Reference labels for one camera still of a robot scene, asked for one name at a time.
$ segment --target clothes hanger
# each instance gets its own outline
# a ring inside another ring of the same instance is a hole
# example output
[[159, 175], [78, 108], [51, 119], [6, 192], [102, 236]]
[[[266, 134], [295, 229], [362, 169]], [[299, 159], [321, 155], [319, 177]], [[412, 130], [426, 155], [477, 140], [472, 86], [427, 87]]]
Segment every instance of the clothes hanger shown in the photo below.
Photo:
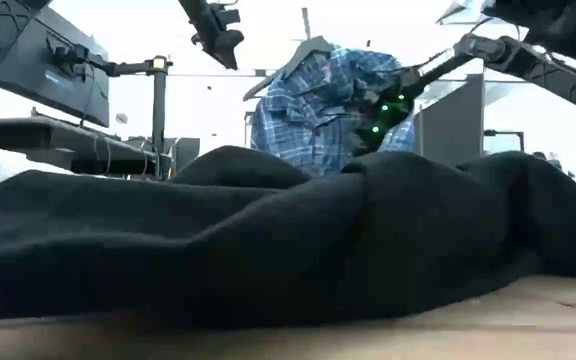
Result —
[[253, 86], [246, 94], [244, 95], [244, 101], [250, 100], [253, 96], [257, 95], [261, 90], [266, 88], [270, 83], [275, 79], [278, 74], [281, 74], [283, 78], [287, 78], [290, 76], [301, 63], [312, 53], [324, 53], [330, 54], [335, 47], [332, 46], [323, 36], [315, 36], [310, 40], [306, 40], [299, 44], [295, 54], [292, 58], [284, 65], [281, 69], [277, 70], [270, 76], [267, 76], [263, 79], [259, 84]]

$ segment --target black cloth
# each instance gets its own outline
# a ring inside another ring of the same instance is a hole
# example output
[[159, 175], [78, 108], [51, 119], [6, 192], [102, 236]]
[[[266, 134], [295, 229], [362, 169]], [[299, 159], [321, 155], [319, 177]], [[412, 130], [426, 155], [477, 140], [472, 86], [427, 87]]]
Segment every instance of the black cloth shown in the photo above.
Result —
[[1, 183], [0, 318], [143, 308], [184, 326], [309, 325], [576, 277], [576, 183], [532, 156], [455, 169], [375, 153], [308, 180], [252, 150], [215, 151], [176, 183], [34, 171]]

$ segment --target computer monitor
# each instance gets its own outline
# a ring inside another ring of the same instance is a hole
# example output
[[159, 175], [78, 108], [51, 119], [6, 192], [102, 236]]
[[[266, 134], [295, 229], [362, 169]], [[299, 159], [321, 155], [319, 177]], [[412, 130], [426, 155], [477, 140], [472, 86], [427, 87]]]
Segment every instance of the computer monitor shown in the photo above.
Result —
[[56, 66], [56, 47], [81, 44], [105, 59], [91, 37], [46, 7], [24, 29], [0, 64], [0, 88], [97, 125], [110, 125], [108, 76], [85, 64], [72, 71]]

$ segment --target black sweatshirt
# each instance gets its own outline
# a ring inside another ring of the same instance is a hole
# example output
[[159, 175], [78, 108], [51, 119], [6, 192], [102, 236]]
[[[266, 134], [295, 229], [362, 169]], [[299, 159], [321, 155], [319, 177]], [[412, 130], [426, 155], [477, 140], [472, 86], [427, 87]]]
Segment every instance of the black sweatshirt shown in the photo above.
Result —
[[168, 183], [0, 184], [0, 318], [148, 309], [196, 327], [397, 317], [534, 273], [576, 277], [576, 183], [504, 153], [308, 177], [224, 147]]

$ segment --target blue plaid shirt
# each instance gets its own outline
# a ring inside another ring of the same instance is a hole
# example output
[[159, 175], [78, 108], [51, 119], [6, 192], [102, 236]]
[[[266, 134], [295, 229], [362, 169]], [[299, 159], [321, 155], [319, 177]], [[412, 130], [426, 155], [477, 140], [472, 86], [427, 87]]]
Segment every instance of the blue plaid shirt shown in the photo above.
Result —
[[[312, 54], [287, 78], [277, 74], [251, 118], [251, 147], [313, 176], [339, 172], [352, 158], [350, 135], [367, 115], [359, 100], [396, 81], [388, 54], [337, 48]], [[412, 119], [386, 134], [379, 151], [412, 151]]]

